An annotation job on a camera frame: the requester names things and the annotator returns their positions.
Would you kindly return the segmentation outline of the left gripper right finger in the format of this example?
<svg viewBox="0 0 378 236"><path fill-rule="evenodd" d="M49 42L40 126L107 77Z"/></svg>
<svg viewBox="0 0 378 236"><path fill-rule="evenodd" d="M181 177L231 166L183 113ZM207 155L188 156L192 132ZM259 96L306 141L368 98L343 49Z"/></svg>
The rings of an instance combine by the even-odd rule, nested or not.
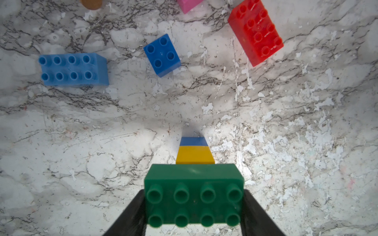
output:
<svg viewBox="0 0 378 236"><path fill-rule="evenodd" d="M247 189L244 190L240 226L242 236L285 236Z"/></svg>

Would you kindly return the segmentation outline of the green long lego brick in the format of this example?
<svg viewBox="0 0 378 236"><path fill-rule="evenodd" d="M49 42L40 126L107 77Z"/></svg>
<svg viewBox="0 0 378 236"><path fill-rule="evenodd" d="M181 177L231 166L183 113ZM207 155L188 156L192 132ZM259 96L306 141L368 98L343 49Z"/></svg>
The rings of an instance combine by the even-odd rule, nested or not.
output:
<svg viewBox="0 0 378 236"><path fill-rule="evenodd" d="M241 221L244 178L234 164L153 164L144 190L147 222L154 228L234 227Z"/></svg>

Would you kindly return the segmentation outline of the pink small lego brick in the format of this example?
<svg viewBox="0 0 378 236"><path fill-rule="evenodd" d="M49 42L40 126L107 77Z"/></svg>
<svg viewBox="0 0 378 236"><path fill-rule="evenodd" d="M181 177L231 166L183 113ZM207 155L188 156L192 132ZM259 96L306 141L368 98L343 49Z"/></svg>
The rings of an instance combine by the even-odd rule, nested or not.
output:
<svg viewBox="0 0 378 236"><path fill-rule="evenodd" d="M203 0L177 0L177 3L179 4L184 14L188 13L190 10L192 10L202 2Z"/></svg>

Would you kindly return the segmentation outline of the light blue long lego brick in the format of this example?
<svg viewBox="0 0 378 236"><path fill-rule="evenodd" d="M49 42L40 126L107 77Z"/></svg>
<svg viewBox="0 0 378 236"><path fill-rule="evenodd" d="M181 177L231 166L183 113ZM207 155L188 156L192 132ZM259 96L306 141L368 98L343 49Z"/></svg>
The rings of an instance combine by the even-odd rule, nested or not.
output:
<svg viewBox="0 0 378 236"><path fill-rule="evenodd" d="M42 82L46 86L108 86L106 58L96 53L41 55Z"/></svg>

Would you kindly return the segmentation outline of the yellow small lego brick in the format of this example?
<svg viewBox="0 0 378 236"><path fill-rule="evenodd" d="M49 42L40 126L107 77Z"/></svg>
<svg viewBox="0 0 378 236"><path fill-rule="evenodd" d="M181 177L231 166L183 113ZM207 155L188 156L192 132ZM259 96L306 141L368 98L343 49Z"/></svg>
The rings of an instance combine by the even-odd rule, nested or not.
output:
<svg viewBox="0 0 378 236"><path fill-rule="evenodd" d="M176 164L215 164L208 146L180 146Z"/></svg>

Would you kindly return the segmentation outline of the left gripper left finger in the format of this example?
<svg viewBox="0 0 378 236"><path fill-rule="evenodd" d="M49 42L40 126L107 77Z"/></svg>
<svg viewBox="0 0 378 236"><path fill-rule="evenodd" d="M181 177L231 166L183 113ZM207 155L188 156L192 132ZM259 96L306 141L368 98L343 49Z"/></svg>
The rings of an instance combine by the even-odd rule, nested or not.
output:
<svg viewBox="0 0 378 236"><path fill-rule="evenodd" d="M142 189L103 236L145 236L145 234L146 201Z"/></svg>

